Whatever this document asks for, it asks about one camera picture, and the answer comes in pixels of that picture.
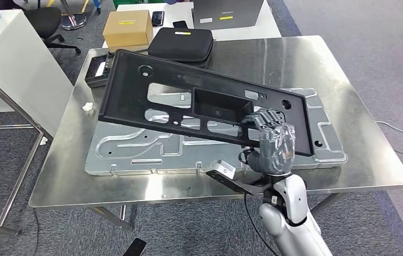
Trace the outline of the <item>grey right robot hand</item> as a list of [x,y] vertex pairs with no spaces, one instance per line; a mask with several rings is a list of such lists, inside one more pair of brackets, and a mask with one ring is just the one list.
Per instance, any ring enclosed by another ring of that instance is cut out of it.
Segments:
[[241,125],[252,125],[259,133],[259,150],[252,146],[241,146],[239,161],[253,171],[275,177],[291,175],[295,159],[295,128],[280,119],[274,109],[261,108],[241,121]]

